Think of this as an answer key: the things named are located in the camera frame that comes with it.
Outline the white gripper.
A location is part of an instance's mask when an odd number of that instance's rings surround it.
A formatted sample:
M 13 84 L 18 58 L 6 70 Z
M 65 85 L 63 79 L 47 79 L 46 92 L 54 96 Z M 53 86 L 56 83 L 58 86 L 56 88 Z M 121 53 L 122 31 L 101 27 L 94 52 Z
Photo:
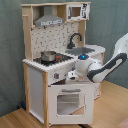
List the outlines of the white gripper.
M 78 81 L 79 76 L 76 74 L 75 71 L 70 71 L 67 73 L 66 81 L 67 82 L 72 82 L 72 81 Z

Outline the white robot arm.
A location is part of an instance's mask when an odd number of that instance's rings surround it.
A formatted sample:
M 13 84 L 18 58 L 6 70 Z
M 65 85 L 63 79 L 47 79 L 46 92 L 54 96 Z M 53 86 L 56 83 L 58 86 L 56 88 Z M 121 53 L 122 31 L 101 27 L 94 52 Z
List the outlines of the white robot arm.
M 98 59 L 93 59 L 87 54 L 78 56 L 75 69 L 67 74 L 66 80 L 84 79 L 85 76 L 93 83 L 102 82 L 107 75 L 113 72 L 128 59 L 128 33 L 121 37 L 115 44 L 111 59 L 102 64 Z

